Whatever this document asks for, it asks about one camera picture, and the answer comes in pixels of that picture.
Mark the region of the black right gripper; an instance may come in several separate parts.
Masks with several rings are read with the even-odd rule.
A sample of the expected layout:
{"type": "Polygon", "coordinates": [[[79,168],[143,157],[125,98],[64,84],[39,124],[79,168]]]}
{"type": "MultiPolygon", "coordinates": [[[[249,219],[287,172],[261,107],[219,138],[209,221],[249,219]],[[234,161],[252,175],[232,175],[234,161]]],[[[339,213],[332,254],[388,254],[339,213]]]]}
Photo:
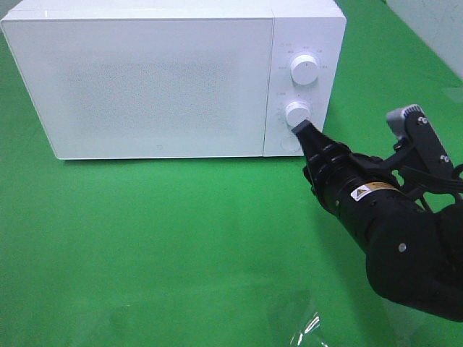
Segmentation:
{"type": "Polygon", "coordinates": [[[362,186],[369,192],[374,188],[394,188],[391,178],[368,173],[355,161],[354,153],[346,145],[332,140],[308,120],[294,127],[292,132],[305,156],[304,175],[322,206],[334,206],[345,198],[358,202],[365,196],[356,193],[362,186]]]}

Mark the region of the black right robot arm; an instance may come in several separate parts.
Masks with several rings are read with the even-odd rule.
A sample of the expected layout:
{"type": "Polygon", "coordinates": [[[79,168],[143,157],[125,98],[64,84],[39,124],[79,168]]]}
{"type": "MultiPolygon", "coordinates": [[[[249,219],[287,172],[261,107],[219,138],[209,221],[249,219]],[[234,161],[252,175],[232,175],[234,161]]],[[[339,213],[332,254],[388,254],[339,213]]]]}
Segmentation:
{"type": "Polygon", "coordinates": [[[462,168],[428,168],[420,144],[435,132],[399,140],[387,159],[354,153],[309,121],[293,133],[314,196],[365,253],[374,292],[461,322],[462,168]]]}

